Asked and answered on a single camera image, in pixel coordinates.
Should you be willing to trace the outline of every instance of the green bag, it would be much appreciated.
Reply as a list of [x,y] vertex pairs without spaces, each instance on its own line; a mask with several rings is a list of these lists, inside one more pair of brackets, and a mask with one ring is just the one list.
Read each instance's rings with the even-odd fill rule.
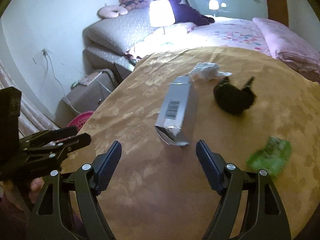
[[277,176],[289,160],[291,150],[289,141],[270,136],[266,146],[249,157],[247,165],[255,172],[264,169],[270,176]]

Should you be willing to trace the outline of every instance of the metal screw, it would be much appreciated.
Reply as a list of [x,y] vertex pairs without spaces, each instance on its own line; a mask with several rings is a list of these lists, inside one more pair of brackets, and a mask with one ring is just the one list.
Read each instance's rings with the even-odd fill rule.
[[227,169],[233,171],[233,170],[236,169],[236,166],[234,164],[232,164],[232,163],[228,163],[227,164]]
[[59,173],[59,172],[58,172],[57,170],[54,170],[54,171],[51,171],[51,172],[50,172],[50,175],[51,175],[52,177],[54,177],[54,176],[56,176],[58,173]]
[[267,175],[268,175],[267,171],[265,171],[265,170],[260,170],[259,173],[260,173],[262,176],[267,176]]
[[89,170],[91,168],[91,165],[90,164],[84,164],[84,165],[82,165],[82,169],[84,170],[84,171],[87,171],[87,170]]

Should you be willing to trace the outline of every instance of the pink pillow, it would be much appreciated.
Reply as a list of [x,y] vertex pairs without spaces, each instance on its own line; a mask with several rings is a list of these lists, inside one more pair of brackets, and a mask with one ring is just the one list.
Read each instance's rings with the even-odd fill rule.
[[320,83],[320,53],[287,26],[268,19],[253,18],[270,49],[271,56],[305,78]]

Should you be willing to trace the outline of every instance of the lamp shade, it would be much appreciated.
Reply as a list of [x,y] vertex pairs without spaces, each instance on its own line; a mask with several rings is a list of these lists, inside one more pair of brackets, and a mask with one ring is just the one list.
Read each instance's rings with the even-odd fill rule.
[[217,0],[209,1],[209,9],[210,10],[219,10],[219,2]]
[[165,27],[174,24],[176,21],[168,0],[152,1],[149,15],[152,27]]

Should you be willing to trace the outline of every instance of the power cord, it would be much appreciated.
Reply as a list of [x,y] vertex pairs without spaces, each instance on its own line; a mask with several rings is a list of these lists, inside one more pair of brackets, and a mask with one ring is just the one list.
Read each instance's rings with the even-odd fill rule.
[[51,60],[51,58],[50,58],[50,56],[49,56],[49,54],[48,54],[48,51],[47,51],[46,49],[44,49],[44,50],[42,50],[42,53],[43,53],[43,56],[44,56],[45,58],[48,57],[48,59],[49,59],[49,61],[50,61],[50,64],[51,64],[51,68],[52,68],[52,72],[53,72],[54,79],[60,84],[60,86],[61,86],[61,88],[62,88],[62,91],[63,91],[63,94],[64,94],[66,100],[68,101],[70,107],[71,107],[77,114],[81,114],[78,110],[76,110],[76,109],[73,107],[73,105],[72,105],[71,102],[69,101],[69,99],[68,99],[68,97],[67,97],[67,95],[66,95],[66,93],[65,93],[65,91],[64,91],[64,88],[63,88],[62,83],[59,81],[59,79],[57,79],[56,74],[55,74],[55,72],[54,72],[53,63],[52,63],[52,60]]
[[[87,74],[85,74],[85,73],[82,73],[82,72],[80,72],[80,71],[78,71],[78,72],[79,72],[80,74],[86,76],[86,77],[89,77],[89,75],[87,75]],[[113,80],[112,80],[110,74],[109,74],[108,72],[106,72],[106,74],[109,76],[109,78],[110,78],[113,86],[116,87],[115,84],[113,83]],[[94,79],[94,81],[98,82],[98,83],[100,84],[100,86],[102,86],[102,87],[103,87],[105,90],[107,90],[110,94],[112,93],[112,91],[110,91],[110,90],[109,90],[104,84],[102,84],[99,80]]]

